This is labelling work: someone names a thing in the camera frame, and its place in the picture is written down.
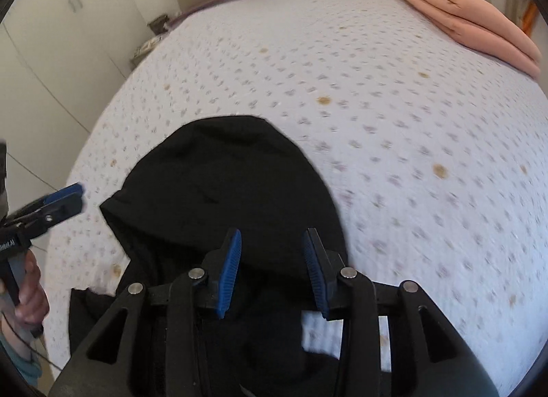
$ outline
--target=black fabric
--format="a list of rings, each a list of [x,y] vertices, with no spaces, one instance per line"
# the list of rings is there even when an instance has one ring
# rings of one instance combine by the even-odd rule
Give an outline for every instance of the black fabric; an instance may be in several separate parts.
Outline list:
[[[214,396],[241,395],[240,384],[258,397],[332,394],[337,360],[301,347],[301,310],[313,303],[301,239],[315,227],[346,263],[343,231],[320,176],[267,121],[183,126],[139,161],[101,211],[131,259],[119,292],[137,280],[171,282],[219,248],[230,227],[242,232],[231,307],[204,326]],[[94,298],[82,300],[86,307]],[[71,301],[71,337],[89,330],[93,313]]]

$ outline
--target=teal sleeve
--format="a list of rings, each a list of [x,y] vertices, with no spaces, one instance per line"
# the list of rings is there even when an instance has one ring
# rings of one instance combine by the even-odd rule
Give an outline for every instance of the teal sleeve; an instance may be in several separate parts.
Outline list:
[[[0,343],[4,346],[5,351],[8,353],[12,363],[18,369],[23,376],[23,379],[31,386],[37,387],[38,379],[42,376],[42,368],[36,354],[33,352],[30,361],[24,360],[17,352],[15,352],[12,346],[6,341],[2,332],[0,332]]]

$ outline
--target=peach folded blanket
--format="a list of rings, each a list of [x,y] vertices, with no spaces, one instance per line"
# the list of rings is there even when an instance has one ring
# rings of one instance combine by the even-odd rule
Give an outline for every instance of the peach folded blanket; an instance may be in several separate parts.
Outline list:
[[[485,0],[406,0],[456,42],[493,55],[533,78],[541,53],[523,31]]]

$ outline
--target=silver bolt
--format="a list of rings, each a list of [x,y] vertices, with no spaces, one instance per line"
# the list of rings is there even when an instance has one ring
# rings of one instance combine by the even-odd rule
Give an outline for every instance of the silver bolt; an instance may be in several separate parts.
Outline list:
[[[419,290],[419,285],[414,281],[406,281],[403,283],[403,290],[409,293],[415,293]]]
[[[201,269],[200,267],[196,267],[188,272],[188,276],[193,280],[199,280],[205,274],[206,272],[204,271],[204,269]]]
[[[344,278],[352,279],[358,276],[358,272],[352,267],[343,267],[341,268],[341,275]]]
[[[141,293],[142,290],[143,290],[143,286],[140,282],[134,282],[128,287],[128,292],[131,293],[132,295],[137,295]]]

